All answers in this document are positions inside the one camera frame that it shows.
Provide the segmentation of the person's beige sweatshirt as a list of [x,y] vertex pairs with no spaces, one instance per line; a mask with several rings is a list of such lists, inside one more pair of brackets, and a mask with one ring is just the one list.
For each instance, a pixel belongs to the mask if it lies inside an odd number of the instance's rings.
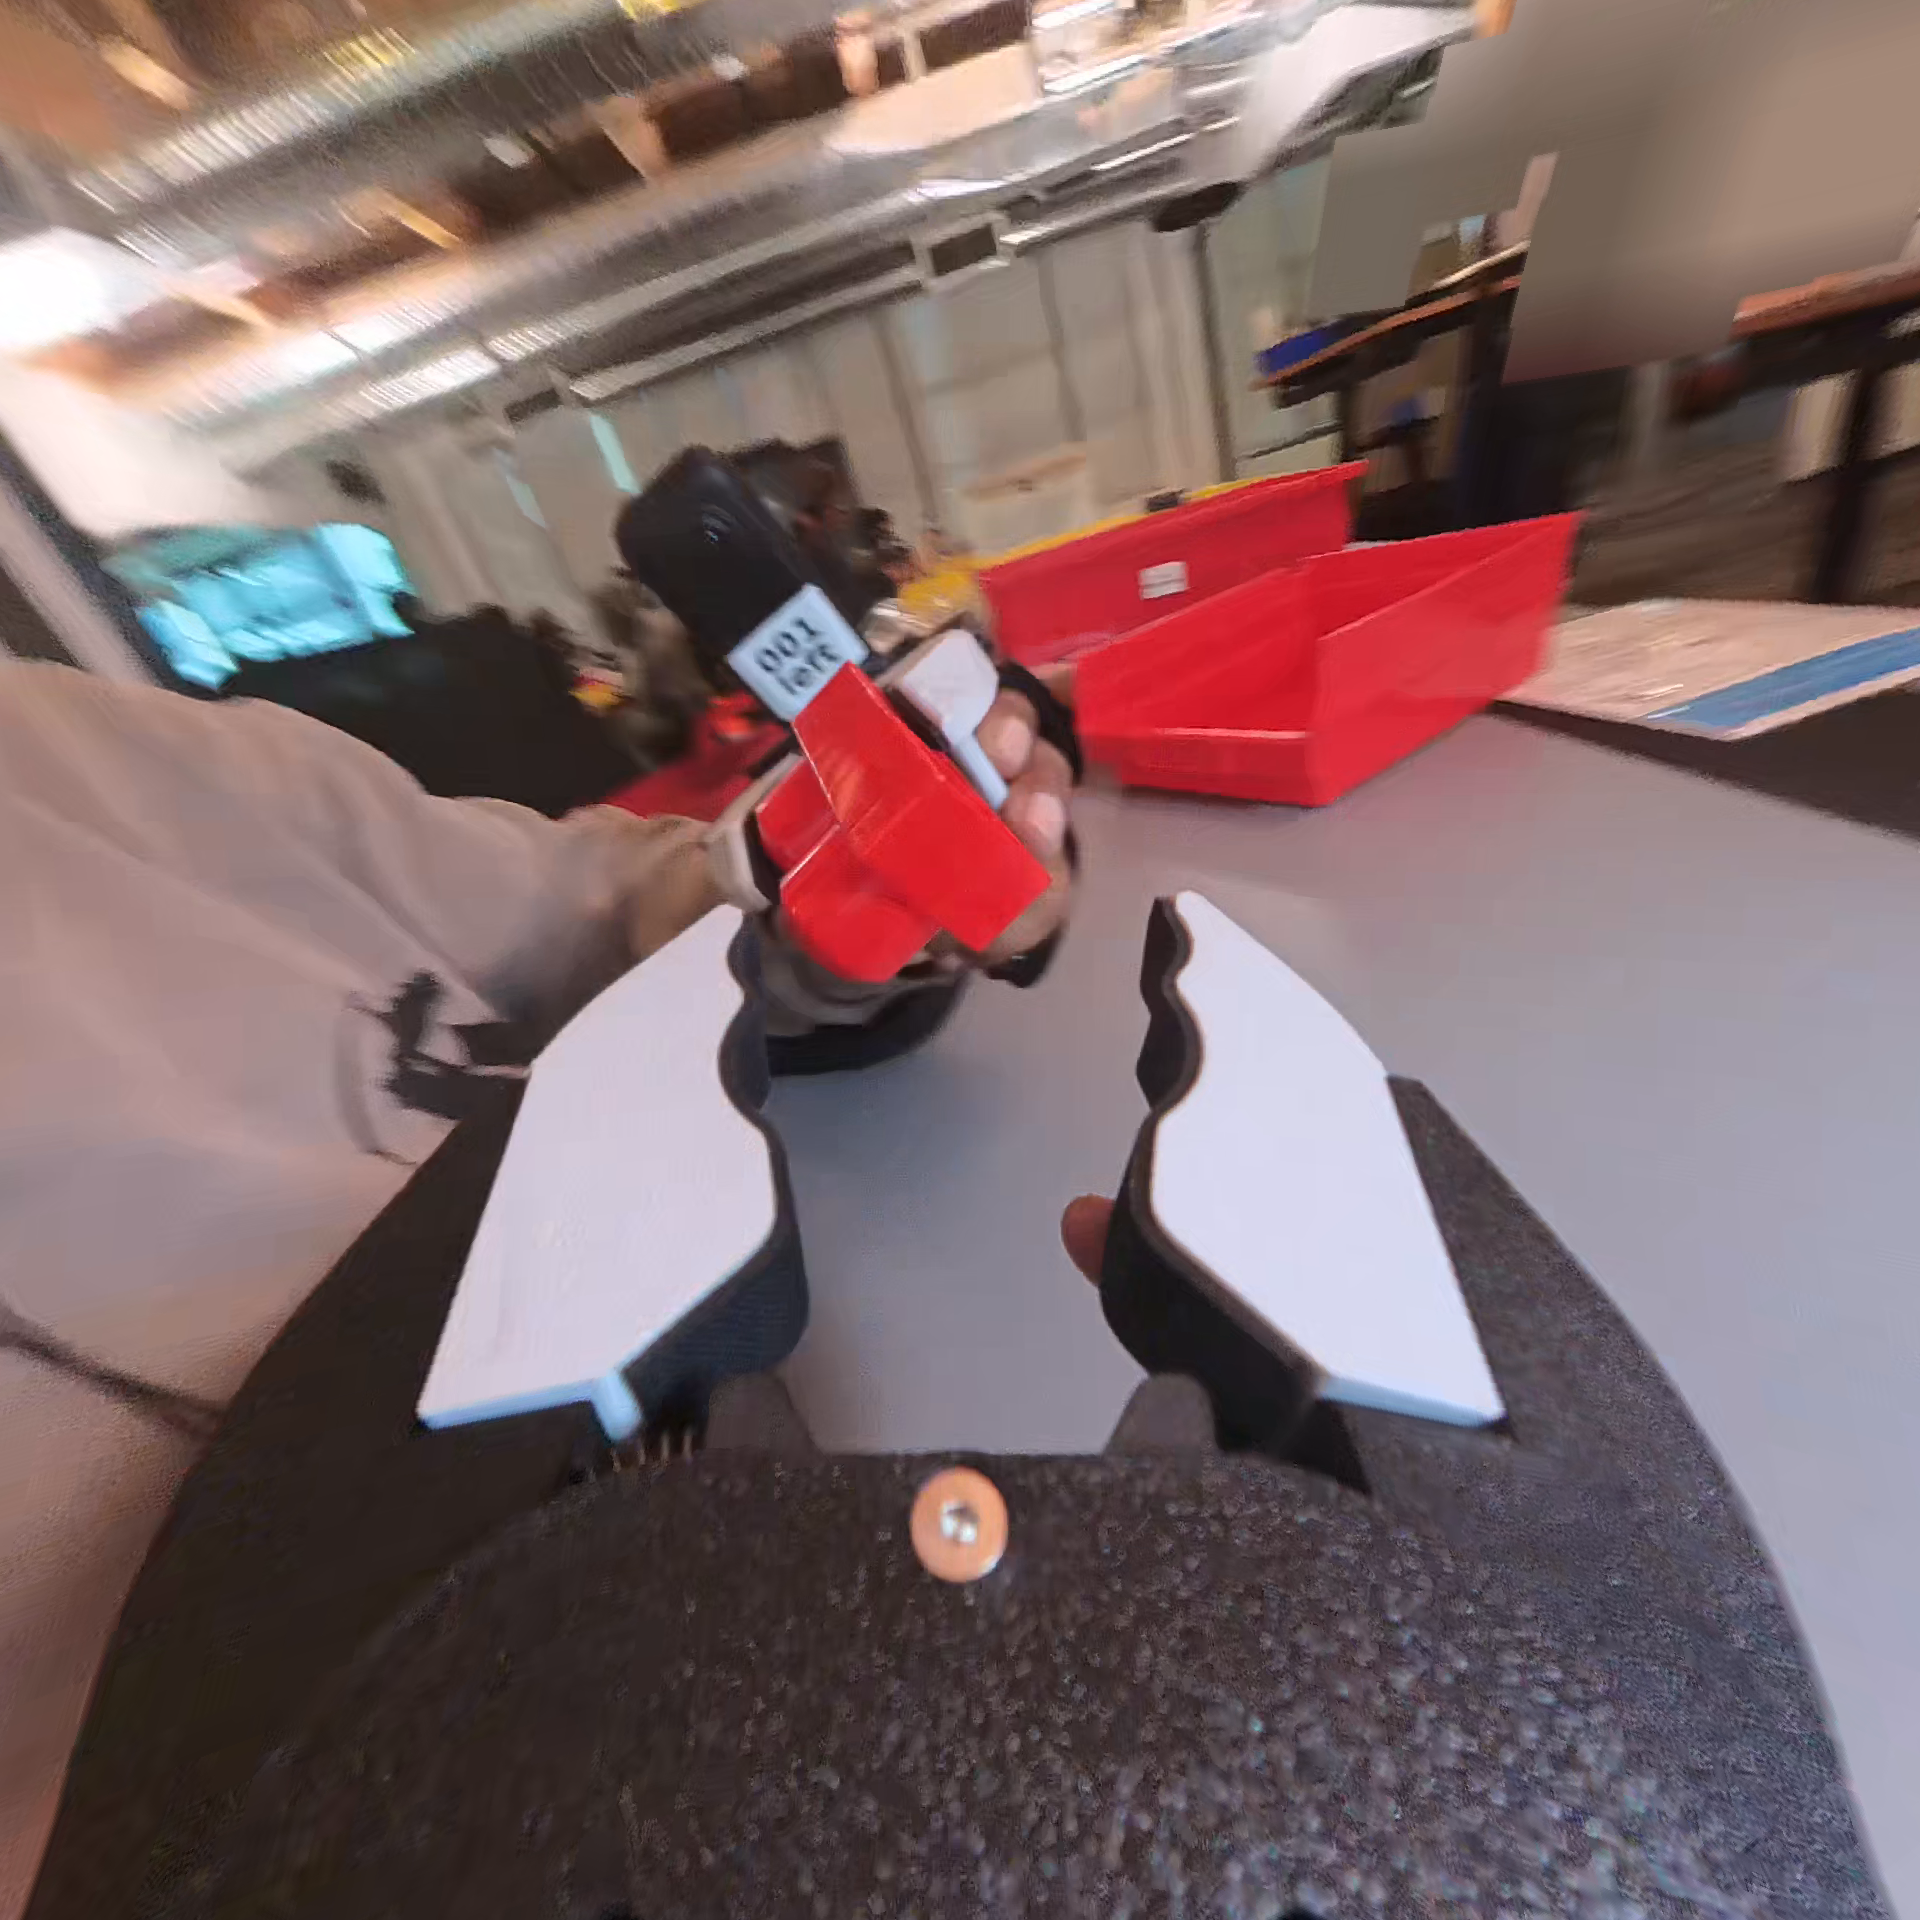
[[396,977],[4,966],[4,1916],[21,1916],[132,1576],[212,1416],[526,1044]]

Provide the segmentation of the person's left hand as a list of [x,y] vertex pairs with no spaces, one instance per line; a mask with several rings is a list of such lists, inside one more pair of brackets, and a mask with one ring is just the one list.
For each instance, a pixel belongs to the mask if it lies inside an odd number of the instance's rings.
[[982,719],[977,742],[1006,782],[1002,820],[1047,872],[1047,892],[988,951],[969,953],[966,970],[1014,982],[1044,971],[1071,921],[1076,840],[1069,758],[1043,731],[1043,712],[1028,692],[1003,689]]

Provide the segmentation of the lit monitor screen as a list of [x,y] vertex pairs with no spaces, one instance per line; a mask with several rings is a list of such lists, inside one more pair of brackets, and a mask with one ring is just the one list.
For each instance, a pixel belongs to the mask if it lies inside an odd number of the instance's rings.
[[359,522],[156,532],[108,546],[103,570],[159,659],[196,689],[415,630],[396,544]]

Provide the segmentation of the silver air duct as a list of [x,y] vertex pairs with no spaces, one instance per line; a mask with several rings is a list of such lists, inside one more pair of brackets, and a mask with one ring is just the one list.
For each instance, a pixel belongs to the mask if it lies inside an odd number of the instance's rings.
[[455,248],[421,242],[332,286],[292,274],[246,291],[259,321],[215,315],[134,323],[79,351],[79,376],[103,394],[182,420],[226,420],[281,406],[341,378],[378,378],[411,352],[466,337],[522,337],[566,302],[646,282],[737,248],[733,231],[769,214],[801,217],[806,195],[862,203],[901,170],[994,139],[1041,100],[1012,51],[793,123],[749,134],[707,156],[554,203],[493,235]]

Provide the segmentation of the red plastic bin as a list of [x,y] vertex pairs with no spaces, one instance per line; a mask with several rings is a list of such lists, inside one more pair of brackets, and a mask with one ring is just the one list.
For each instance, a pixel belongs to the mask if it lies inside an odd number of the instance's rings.
[[1582,513],[1270,570],[1071,668],[1089,758],[1119,784],[1326,807],[1545,660]]
[[1332,553],[1350,540],[1361,481],[1239,496],[996,560],[977,577],[996,646],[1021,666],[1055,666],[1266,571]]

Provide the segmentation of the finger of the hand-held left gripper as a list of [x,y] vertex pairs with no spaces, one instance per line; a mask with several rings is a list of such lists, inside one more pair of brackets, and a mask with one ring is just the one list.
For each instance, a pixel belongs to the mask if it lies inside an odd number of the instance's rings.
[[781,873],[762,841],[754,814],[727,814],[703,840],[710,886],[742,918],[773,918],[780,908]]

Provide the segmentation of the wooden office desk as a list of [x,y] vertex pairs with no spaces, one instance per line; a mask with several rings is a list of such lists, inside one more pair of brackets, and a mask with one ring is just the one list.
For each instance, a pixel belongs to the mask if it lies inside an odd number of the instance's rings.
[[1733,326],[1733,394],[1773,394],[1846,378],[1827,516],[1820,524],[1805,600],[1852,600],[1866,563],[1868,520],[1883,473],[1915,448],[1878,456],[1890,383],[1918,359],[1918,263],[1813,280],[1742,302]]
[[1502,248],[1396,306],[1308,328],[1263,348],[1252,392],[1276,412],[1332,401],[1335,457],[1348,465],[1362,456],[1357,401],[1364,385],[1410,367],[1431,340],[1458,331],[1471,337],[1471,367],[1486,344],[1503,348],[1526,259],[1526,242]]

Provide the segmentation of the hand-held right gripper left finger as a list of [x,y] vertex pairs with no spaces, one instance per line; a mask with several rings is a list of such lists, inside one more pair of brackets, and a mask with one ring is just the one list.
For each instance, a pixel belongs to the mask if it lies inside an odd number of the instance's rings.
[[758,938],[718,905],[527,1070],[421,1426],[585,1408],[612,1444],[695,1436],[724,1384],[777,1369],[809,1278],[771,1087]]

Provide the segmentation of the red plastic block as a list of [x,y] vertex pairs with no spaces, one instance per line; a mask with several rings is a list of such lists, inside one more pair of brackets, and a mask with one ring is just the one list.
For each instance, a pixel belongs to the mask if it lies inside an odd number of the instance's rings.
[[753,806],[789,940],[862,986],[937,938],[993,948],[1049,890],[1047,868],[961,769],[858,666],[793,724],[797,761]]

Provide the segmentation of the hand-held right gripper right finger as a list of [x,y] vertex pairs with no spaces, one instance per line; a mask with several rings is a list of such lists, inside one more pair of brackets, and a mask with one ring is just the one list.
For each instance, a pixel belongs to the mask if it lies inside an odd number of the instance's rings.
[[1230,1454],[1353,1454],[1353,1416],[1499,1436],[1503,1398],[1393,1080],[1361,1032],[1199,895],[1140,961],[1143,1120],[1098,1299]]

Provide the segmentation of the person's left forearm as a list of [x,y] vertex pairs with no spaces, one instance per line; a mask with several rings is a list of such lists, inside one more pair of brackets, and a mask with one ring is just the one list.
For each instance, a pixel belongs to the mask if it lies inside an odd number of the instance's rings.
[[548,1034],[723,903],[708,831],[619,807],[547,818],[441,798],[299,712],[4,666],[4,852],[27,807],[113,852],[342,935],[394,924],[491,1012]]

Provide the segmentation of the white blue paper box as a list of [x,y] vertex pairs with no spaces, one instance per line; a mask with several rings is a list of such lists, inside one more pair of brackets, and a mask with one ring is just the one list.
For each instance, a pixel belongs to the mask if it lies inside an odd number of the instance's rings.
[[1573,609],[1502,704],[1733,744],[1915,684],[1915,609],[1655,596]]

